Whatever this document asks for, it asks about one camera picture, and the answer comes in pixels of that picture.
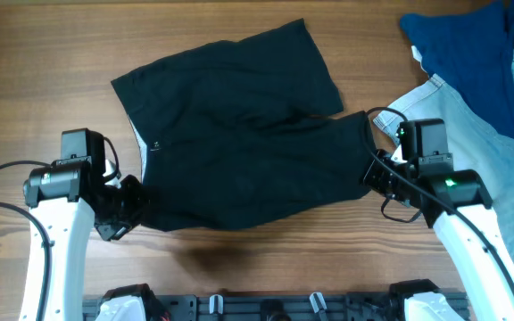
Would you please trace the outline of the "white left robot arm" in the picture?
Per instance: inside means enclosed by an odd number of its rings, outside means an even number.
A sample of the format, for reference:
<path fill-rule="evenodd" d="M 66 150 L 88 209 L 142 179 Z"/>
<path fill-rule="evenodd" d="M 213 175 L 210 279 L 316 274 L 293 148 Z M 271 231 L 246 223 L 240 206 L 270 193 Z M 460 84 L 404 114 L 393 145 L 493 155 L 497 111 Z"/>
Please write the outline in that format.
<path fill-rule="evenodd" d="M 146 191 L 105 158 L 108 142 L 87 128 L 64 131 L 60 158 L 24 183 L 30 249 L 22 320 L 80 320 L 91 231 L 119 240 L 144 216 Z"/>

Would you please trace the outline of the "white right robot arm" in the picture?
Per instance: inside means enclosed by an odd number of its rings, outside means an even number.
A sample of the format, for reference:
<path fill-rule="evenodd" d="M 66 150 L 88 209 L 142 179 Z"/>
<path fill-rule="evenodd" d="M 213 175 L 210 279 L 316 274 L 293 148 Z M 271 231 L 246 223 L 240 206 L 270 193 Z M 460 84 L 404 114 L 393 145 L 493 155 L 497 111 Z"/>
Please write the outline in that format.
<path fill-rule="evenodd" d="M 407 120 L 395 153 L 370 149 L 362 180 L 386 202 L 416 209 L 457 268 L 479 320 L 514 320 L 514 263 L 493 200 L 472 169 L 456 171 L 441 119 Z"/>

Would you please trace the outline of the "black shorts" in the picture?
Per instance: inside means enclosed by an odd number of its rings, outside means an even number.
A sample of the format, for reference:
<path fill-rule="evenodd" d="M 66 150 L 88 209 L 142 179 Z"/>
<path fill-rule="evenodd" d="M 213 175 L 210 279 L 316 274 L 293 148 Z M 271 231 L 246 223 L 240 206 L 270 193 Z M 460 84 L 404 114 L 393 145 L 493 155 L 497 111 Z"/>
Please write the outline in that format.
<path fill-rule="evenodd" d="M 358 200 L 374 146 L 304 21 L 161 58 L 112 82 L 143 156 L 145 226 L 250 228 Z"/>

